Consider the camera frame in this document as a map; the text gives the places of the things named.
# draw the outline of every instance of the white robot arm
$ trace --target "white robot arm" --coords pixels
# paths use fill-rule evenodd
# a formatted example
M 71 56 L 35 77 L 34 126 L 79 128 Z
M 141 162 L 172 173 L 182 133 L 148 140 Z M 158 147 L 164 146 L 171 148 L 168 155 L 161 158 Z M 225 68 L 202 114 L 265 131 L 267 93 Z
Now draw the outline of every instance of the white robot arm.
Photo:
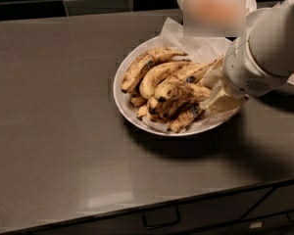
M 294 72 L 294 2 L 284 1 L 237 38 L 224 59 L 225 83 L 236 91 L 262 96 Z

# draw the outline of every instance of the black handle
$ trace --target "black handle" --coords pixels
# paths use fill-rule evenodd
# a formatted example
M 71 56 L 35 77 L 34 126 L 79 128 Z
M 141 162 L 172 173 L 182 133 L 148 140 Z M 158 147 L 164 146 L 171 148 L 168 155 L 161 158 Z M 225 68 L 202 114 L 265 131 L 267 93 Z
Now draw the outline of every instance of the black handle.
M 163 227 L 167 227 L 167 226 L 172 226 L 172 225 L 176 225 L 180 223 L 180 214 L 179 214 L 179 210 L 177 207 L 174 207 L 175 209 L 175 214 L 176 214 L 176 220 L 171 221 L 171 222 L 167 222 L 167 223 L 160 223 L 160 224 L 156 224 L 156 225 L 149 225 L 147 223 L 147 218 L 145 213 L 143 213 L 143 224 L 145 226 L 146 229 L 148 230 L 152 230 L 152 229 L 158 229 L 158 228 L 163 228 Z

